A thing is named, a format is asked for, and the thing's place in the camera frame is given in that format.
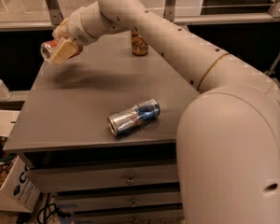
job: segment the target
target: drawer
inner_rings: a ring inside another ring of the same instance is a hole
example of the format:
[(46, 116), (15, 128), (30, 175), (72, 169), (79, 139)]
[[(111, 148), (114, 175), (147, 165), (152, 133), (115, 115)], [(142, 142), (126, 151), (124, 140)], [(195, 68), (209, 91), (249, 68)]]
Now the drawer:
[(175, 161), (30, 170), (27, 177), (44, 193), (178, 182)]
[(116, 224), (137, 223), (139, 221), (151, 221), (160, 219), (183, 218), (181, 205), (169, 205), (155, 208), (144, 208), (132, 212), (110, 211), (101, 213), (73, 214), (72, 219), (76, 224)]
[(64, 212), (136, 208), (170, 203), (181, 203), (178, 183), (153, 186), (145, 189), (108, 189), (92, 193), (55, 197), (55, 202)]

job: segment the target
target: table surface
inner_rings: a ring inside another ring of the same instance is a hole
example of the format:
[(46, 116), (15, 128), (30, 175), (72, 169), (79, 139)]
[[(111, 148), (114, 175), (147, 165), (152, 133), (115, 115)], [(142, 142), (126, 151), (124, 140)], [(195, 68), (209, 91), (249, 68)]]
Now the table surface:
[[(130, 33), (105, 35), (61, 65), (43, 63), (8, 138), (6, 152), (174, 142), (198, 93), (152, 47), (132, 55)], [(159, 117), (115, 137), (107, 117), (155, 99)]]

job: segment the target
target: cabinet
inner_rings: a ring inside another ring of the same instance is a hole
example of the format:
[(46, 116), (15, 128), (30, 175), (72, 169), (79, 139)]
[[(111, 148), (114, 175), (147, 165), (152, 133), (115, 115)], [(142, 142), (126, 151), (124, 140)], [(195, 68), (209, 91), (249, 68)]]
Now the cabinet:
[[(197, 92), (159, 54), (131, 52), (129, 33), (106, 35), (62, 65), (43, 63), (5, 151), (76, 223), (182, 217), (178, 121)], [(160, 116), (115, 137), (107, 117), (156, 99)]]

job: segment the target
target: power cord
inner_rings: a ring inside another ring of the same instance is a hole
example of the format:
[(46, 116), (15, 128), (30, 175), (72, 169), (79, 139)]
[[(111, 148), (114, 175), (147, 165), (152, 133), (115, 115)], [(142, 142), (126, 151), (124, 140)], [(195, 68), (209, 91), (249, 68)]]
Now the power cord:
[(69, 218), (71, 216), (69, 213), (64, 213), (55, 203), (49, 203), (51, 197), (52, 195), (48, 193), (45, 206), (41, 208), (37, 214), (38, 224), (48, 224), (49, 219), (55, 215), (63, 218)]

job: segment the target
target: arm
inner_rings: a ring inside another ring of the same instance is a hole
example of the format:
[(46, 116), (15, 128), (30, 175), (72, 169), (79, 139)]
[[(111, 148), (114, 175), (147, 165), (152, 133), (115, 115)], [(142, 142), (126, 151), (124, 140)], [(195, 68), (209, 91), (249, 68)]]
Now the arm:
[(274, 82), (139, 0), (98, 0), (74, 12), (54, 32), (57, 39), (69, 37), (55, 53), (123, 29), (136, 30), (202, 94), (183, 114), (176, 138), (188, 224), (280, 224), (280, 90)]

